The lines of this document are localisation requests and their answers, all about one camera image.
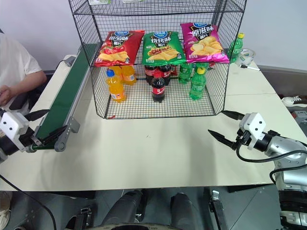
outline green chip bag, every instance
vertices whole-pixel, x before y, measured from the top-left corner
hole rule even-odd
[[[178,32],[158,31],[144,35],[143,65],[178,65],[186,62]]]

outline potato chip bag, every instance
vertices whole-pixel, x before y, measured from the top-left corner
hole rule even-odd
[[[133,65],[144,33],[144,30],[109,32],[94,65]]]
[[[178,65],[186,62],[178,32],[158,31],[144,35],[143,65]]]
[[[217,26],[207,23],[181,24],[187,62],[229,63],[217,34]]]

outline green conveyor belt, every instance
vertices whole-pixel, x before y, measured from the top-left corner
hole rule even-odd
[[[86,46],[88,46],[87,48],[90,50],[94,51],[97,44],[87,44]],[[81,49],[70,72],[66,77],[66,80],[64,81],[57,97],[55,98],[50,108],[50,112],[47,114],[42,126],[37,132],[37,138],[44,139],[49,135],[49,133],[64,125],[66,117],[70,112],[71,106],[73,105],[75,96],[77,95],[88,67],[89,65],[85,56],[85,52],[83,49]]]

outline yellow bottle cap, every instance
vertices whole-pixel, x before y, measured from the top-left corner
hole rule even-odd
[[[238,38],[243,38],[245,36],[244,33],[238,33]]]
[[[198,67],[198,68],[197,68],[197,73],[198,73],[198,74],[204,74],[205,71],[206,71],[206,69],[205,69],[204,67]]]

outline white table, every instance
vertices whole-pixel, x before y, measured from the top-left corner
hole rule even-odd
[[[69,68],[61,63],[34,110],[49,108]],[[307,142],[307,138],[260,71],[230,67],[225,110],[260,112],[267,128]],[[77,106],[81,124],[64,152],[16,153],[0,173],[25,191],[81,191],[121,188],[243,185],[271,183],[272,162],[239,160],[207,131],[235,140],[238,121],[209,117],[105,120],[96,115],[90,81]],[[39,120],[32,122],[34,128]],[[264,154],[242,147],[242,155]],[[0,190],[11,190],[0,182]]]

